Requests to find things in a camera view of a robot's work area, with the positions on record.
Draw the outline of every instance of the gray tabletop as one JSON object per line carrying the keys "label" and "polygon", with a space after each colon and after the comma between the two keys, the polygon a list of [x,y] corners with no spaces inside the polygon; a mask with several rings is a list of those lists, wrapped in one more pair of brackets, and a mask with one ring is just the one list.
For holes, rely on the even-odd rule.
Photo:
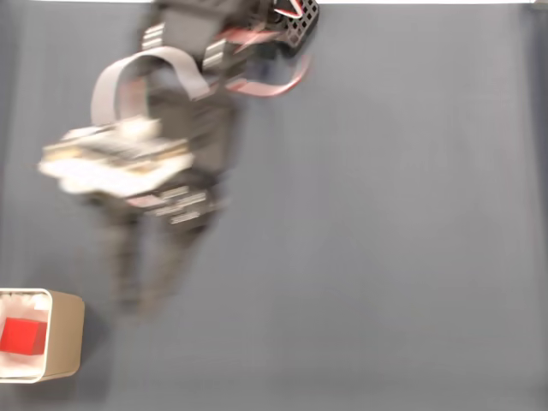
{"label": "gray tabletop", "polygon": [[247,101],[230,207],[150,320],[110,301],[93,217],[36,171],[142,9],[27,8],[0,279],[87,312],[80,372],[1,386],[2,410],[545,409],[542,13],[324,6],[313,71]]}

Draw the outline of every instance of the red cube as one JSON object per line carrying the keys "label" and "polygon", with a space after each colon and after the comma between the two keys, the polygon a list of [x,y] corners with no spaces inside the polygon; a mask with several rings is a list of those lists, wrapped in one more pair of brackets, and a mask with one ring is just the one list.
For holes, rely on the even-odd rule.
{"label": "red cube", "polygon": [[43,354],[47,329],[48,324],[42,321],[8,317],[0,339],[0,351],[23,355]]}

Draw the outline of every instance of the tan box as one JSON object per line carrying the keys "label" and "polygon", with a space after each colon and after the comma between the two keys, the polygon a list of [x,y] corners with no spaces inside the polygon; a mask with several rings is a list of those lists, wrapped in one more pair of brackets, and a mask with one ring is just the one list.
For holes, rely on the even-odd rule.
{"label": "tan box", "polygon": [[51,298],[51,310],[48,313],[41,374],[32,378],[0,378],[0,384],[34,384],[75,374],[80,368],[84,301],[76,295],[48,289],[0,289],[0,295],[5,293],[46,294]]}

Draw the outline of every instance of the gray ribbon cable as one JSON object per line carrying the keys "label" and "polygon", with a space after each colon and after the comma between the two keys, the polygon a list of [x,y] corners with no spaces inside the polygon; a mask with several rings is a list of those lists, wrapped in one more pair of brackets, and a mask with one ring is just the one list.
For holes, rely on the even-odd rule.
{"label": "gray ribbon cable", "polygon": [[95,126],[111,124],[118,120],[116,93],[122,72],[132,63],[146,57],[160,58],[173,68],[177,79],[191,100],[210,93],[207,81],[198,70],[194,59],[175,47],[157,47],[123,58],[107,67],[99,76],[92,95],[92,123]]}

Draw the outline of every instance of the red block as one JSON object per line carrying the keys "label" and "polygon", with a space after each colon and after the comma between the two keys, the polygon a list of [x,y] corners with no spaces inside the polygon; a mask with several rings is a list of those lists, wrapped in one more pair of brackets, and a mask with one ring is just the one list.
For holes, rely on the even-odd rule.
{"label": "red block", "polygon": [[42,321],[8,317],[0,339],[0,351],[23,355],[43,354],[47,328],[48,324]]}

